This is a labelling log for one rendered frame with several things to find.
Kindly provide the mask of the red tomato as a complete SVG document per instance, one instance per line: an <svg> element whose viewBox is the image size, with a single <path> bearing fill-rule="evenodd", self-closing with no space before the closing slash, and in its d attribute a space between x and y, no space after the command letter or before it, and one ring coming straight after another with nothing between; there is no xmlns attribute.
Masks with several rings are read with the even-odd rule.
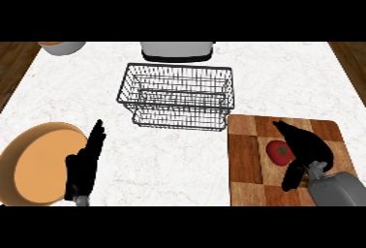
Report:
<svg viewBox="0 0 366 248"><path fill-rule="evenodd" d="M285 166L293 161L293 150L281 140L274 140L268 143L266 153L277 166Z"/></svg>

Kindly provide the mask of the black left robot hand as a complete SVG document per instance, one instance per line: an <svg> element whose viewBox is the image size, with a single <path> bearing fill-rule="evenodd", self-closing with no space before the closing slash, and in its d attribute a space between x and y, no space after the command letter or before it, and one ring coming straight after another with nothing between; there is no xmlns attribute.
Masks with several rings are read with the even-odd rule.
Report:
<svg viewBox="0 0 366 248"><path fill-rule="evenodd" d="M98 161L102 153L105 139L107 133L104 121L98 120L91 132L86 146L76 154L70 154L67 156L67 201L74 202L73 198L77 196L91 197L95 187Z"/></svg>

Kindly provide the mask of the orange round bowl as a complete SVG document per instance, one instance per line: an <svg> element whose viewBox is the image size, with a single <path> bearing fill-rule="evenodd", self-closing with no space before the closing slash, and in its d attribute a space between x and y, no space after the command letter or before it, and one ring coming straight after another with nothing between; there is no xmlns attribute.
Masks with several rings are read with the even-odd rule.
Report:
<svg viewBox="0 0 366 248"><path fill-rule="evenodd" d="M86 146L76 126L49 122L24 131L0 154L0 202L42 206L58 202L67 191L67 156Z"/></svg>

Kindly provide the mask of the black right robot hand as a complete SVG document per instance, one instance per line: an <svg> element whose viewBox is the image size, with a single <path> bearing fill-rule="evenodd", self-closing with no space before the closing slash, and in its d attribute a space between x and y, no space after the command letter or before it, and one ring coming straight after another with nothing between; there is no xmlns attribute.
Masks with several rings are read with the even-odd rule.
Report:
<svg viewBox="0 0 366 248"><path fill-rule="evenodd" d="M284 135L287 144L296 155L282 181L282 189L288 192L299 187L309 165L313 162L325 162L324 171L330 171L334 167L336 156L330 145L315 133L284 121L275 121L274 125Z"/></svg>

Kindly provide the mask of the grey pot with orange rim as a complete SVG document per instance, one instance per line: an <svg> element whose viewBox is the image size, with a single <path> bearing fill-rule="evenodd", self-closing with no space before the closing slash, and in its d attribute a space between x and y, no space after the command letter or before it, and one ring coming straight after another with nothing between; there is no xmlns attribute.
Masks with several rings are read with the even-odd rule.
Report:
<svg viewBox="0 0 366 248"><path fill-rule="evenodd" d="M71 55L86 45L85 42L40 42L43 49L57 56Z"/></svg>

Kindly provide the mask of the checkered wooden cutting board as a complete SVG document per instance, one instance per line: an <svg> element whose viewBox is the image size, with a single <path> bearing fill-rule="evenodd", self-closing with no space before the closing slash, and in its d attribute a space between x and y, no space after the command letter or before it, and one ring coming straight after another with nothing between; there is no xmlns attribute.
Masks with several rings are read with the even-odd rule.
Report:
<svg viewBox="0 0 366 248"><path fill-rule="evenodd" d="M336 155L336 165L328 173L347 171L356 175L344 137L334 121L231 114L228 117L228 149L232 206L315 205L303 185L296 190L284 192L282 180L287 167L277 166L266 154L268 143L284 139L274 126L274 121L279 120L313 132L328 143Z"/></svg>

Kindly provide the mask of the grey and black appliance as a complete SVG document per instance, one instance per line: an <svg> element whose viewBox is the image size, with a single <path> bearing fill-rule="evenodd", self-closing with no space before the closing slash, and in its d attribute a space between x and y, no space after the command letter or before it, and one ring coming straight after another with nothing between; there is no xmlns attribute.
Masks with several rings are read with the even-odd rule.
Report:
<svg viewBox="0 0 366 248"><path fill-rule="evenodd" d="M148 61L189 63L209 61L215 42L142 42L142 55Z"/></svg>

